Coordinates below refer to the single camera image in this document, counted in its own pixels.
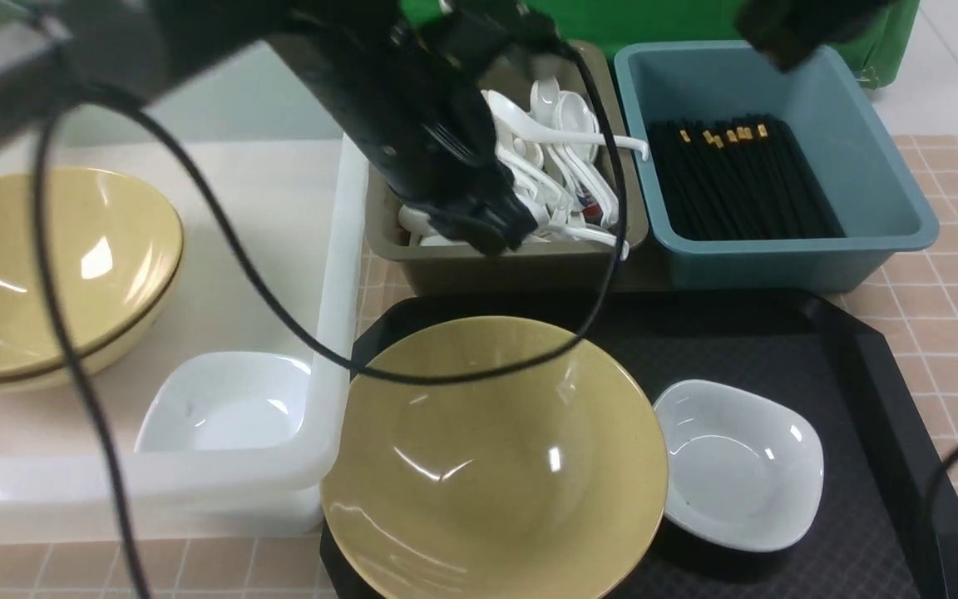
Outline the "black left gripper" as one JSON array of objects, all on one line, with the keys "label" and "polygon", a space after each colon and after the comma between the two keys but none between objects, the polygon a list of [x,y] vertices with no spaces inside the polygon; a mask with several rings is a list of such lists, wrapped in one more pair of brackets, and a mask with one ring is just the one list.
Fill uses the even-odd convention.
[{"label": "black left gripper", "polygon": [[384,147],[379,171],[407,207],[429,216],[438,234],[482,255],[518,250],[537,229],[496,156],[493,125],[420,125]]}]

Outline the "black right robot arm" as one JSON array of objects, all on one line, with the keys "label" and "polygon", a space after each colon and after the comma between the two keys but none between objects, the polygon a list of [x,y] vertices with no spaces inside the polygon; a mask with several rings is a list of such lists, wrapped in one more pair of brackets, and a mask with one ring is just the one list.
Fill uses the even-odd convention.
[{"label": "black right robot arm", "polygon": [[862,37],[893,1],[745,1],[733,20],[740,37],[780,72],[817,49]]}]

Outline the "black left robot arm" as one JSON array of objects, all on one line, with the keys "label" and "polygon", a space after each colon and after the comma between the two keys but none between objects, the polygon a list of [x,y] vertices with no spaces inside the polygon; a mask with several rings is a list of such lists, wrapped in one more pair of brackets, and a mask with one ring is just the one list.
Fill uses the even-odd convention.
[{"label": "black left robot arm", "polygon": [[0,146],[82,88],[144,107],[266,42],[404,204],[500,255],[537,223],[478,81],[555,40],[517,1],[452,1],[421,24],[399,1],[0,1]]}]

